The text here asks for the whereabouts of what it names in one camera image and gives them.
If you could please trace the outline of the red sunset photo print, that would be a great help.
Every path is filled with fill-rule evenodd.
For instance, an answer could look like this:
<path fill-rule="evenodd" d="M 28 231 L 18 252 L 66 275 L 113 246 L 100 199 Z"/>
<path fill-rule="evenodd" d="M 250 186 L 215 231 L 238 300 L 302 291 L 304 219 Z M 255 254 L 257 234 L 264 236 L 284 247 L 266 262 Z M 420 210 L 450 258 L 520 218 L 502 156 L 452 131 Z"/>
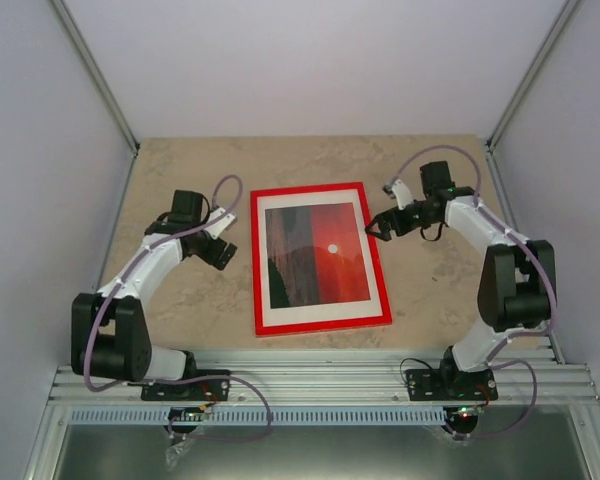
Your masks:
<path fill-rule="evenodd" d="M 265 239 L 272 309 L 371 299 L 351 203 L 267 209 Z"/>

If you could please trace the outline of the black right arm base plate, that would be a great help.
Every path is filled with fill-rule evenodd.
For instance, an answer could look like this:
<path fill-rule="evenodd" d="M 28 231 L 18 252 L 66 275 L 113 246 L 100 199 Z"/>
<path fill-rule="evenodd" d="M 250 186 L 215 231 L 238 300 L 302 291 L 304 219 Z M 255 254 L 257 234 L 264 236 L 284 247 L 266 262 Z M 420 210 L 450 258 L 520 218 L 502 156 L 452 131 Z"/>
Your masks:
<path fill-rule="evenodd" d="M 411 401 L 494 401 L 499 398 L 491 370 L 460 372 L 444 377 L 439 370 L 405 371 Z"/>

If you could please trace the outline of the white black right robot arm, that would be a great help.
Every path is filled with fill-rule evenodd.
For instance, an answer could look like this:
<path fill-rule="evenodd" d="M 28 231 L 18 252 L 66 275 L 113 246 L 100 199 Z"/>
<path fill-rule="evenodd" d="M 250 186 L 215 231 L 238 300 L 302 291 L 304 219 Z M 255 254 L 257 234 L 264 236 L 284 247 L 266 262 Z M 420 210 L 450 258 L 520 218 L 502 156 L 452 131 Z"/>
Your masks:
<path fill-rule="evenodd" d="M 479 317 L 445 351 L 438 368 L 442 393 L 461 399 L 487 384 L 491 362 L 513 339 L 543 335 L 550 328 L 557 312 L 555 254 L 549 242 L 522 236 L 496 217 L 476 189 L 456 185 L 447 162 L 422 166 L 420 178 L 421 200 L 399 178 L 385 184 L 385 194 L 396 204 L 375 215 L 365 232 L 389 241 L 432 226 L 448 227 L 482 255 Z"/>

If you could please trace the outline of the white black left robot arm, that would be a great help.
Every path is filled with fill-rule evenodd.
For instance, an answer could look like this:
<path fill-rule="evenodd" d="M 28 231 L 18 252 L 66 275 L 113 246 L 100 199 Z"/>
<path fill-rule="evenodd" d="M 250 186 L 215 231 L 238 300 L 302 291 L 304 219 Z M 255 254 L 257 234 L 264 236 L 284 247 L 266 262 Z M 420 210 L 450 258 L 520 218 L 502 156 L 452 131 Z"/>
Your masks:
<path fill-rule="evenodd" d="M 146 311 L 172 270 L 196 257 L 223 270 L 236 246 L 222 239 L 235 222 L 233 207 L 214 198 L 177 190 L 169 211 L 144 231 L 123 269 L 95 293 L 80 293 L 71 307 L 71 367 L 92 392 L 123 382 L 159 382 L 177 399 L 198 390 L 204 373 L 189 351 L 151 341 Z"/>

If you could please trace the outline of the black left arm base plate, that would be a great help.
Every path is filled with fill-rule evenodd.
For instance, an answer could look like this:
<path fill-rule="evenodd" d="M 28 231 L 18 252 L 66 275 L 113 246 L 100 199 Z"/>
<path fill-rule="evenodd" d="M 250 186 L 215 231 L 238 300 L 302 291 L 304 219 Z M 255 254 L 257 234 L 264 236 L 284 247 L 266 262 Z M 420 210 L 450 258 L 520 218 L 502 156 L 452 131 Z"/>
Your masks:
<path fill-rule="evenodd" d="M 195 377 L 221 376 L 221 379 L 205 380 L 186 385 L 154 383 L 142 388 L 140 398 L 147 402 L 199 401 L 215 403 L 226 401 L 230 390 L 230 381 L 226 379 L 226 376 L 230 374 L 229 370 L 202 369 L 195 374 Z"/>

